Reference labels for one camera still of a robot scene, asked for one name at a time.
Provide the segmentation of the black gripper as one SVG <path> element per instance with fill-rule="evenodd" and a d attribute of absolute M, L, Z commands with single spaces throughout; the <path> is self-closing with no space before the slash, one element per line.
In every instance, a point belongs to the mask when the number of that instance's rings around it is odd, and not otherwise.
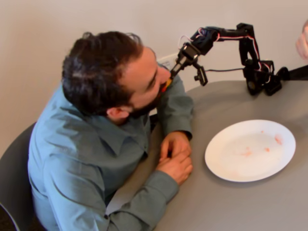
<path fill-rule="evenodd" d="M 191 43 L 184 43 L 175 60 L 174 67 L 170 70 L 171 77 L 175 77 L 181 70 L 184 70 L 190 65 L 196 69 L 200 69 L 201 66 L 198 64 L 199 56 L 200 52 L 198 49 Z"/>

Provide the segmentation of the bystander's hand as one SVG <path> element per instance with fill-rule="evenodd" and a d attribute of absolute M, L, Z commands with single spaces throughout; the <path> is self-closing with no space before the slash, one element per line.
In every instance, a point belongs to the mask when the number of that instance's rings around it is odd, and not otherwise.
<path fill-rule="evenodd" d="M 299 56 L 304 61 L 308 61 L 308 21 L 305 21 L 295 46 Z"/>

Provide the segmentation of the man's left hand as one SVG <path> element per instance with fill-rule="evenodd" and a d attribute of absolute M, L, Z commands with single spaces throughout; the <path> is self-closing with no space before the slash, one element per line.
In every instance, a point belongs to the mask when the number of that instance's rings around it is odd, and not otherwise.
<path fill-rule="evenodd" d="M 160 161 L 180 153 L 190 155 L 191 152 L 189 133 L 186 131 L 173 131 L 166 135 L 161 143 Z"/>

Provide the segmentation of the man's right hand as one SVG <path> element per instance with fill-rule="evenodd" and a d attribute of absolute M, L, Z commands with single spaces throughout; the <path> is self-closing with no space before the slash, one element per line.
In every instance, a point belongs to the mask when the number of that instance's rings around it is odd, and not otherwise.
<path fill-rule="evenodd" d="M 156 169 L 166 173 L 178 185 L 181 185 L 190 176 L 193 170 L 193 165 L 189 156 L 178 154 L 173 158 L 167 158 L 161 161 Z"/>

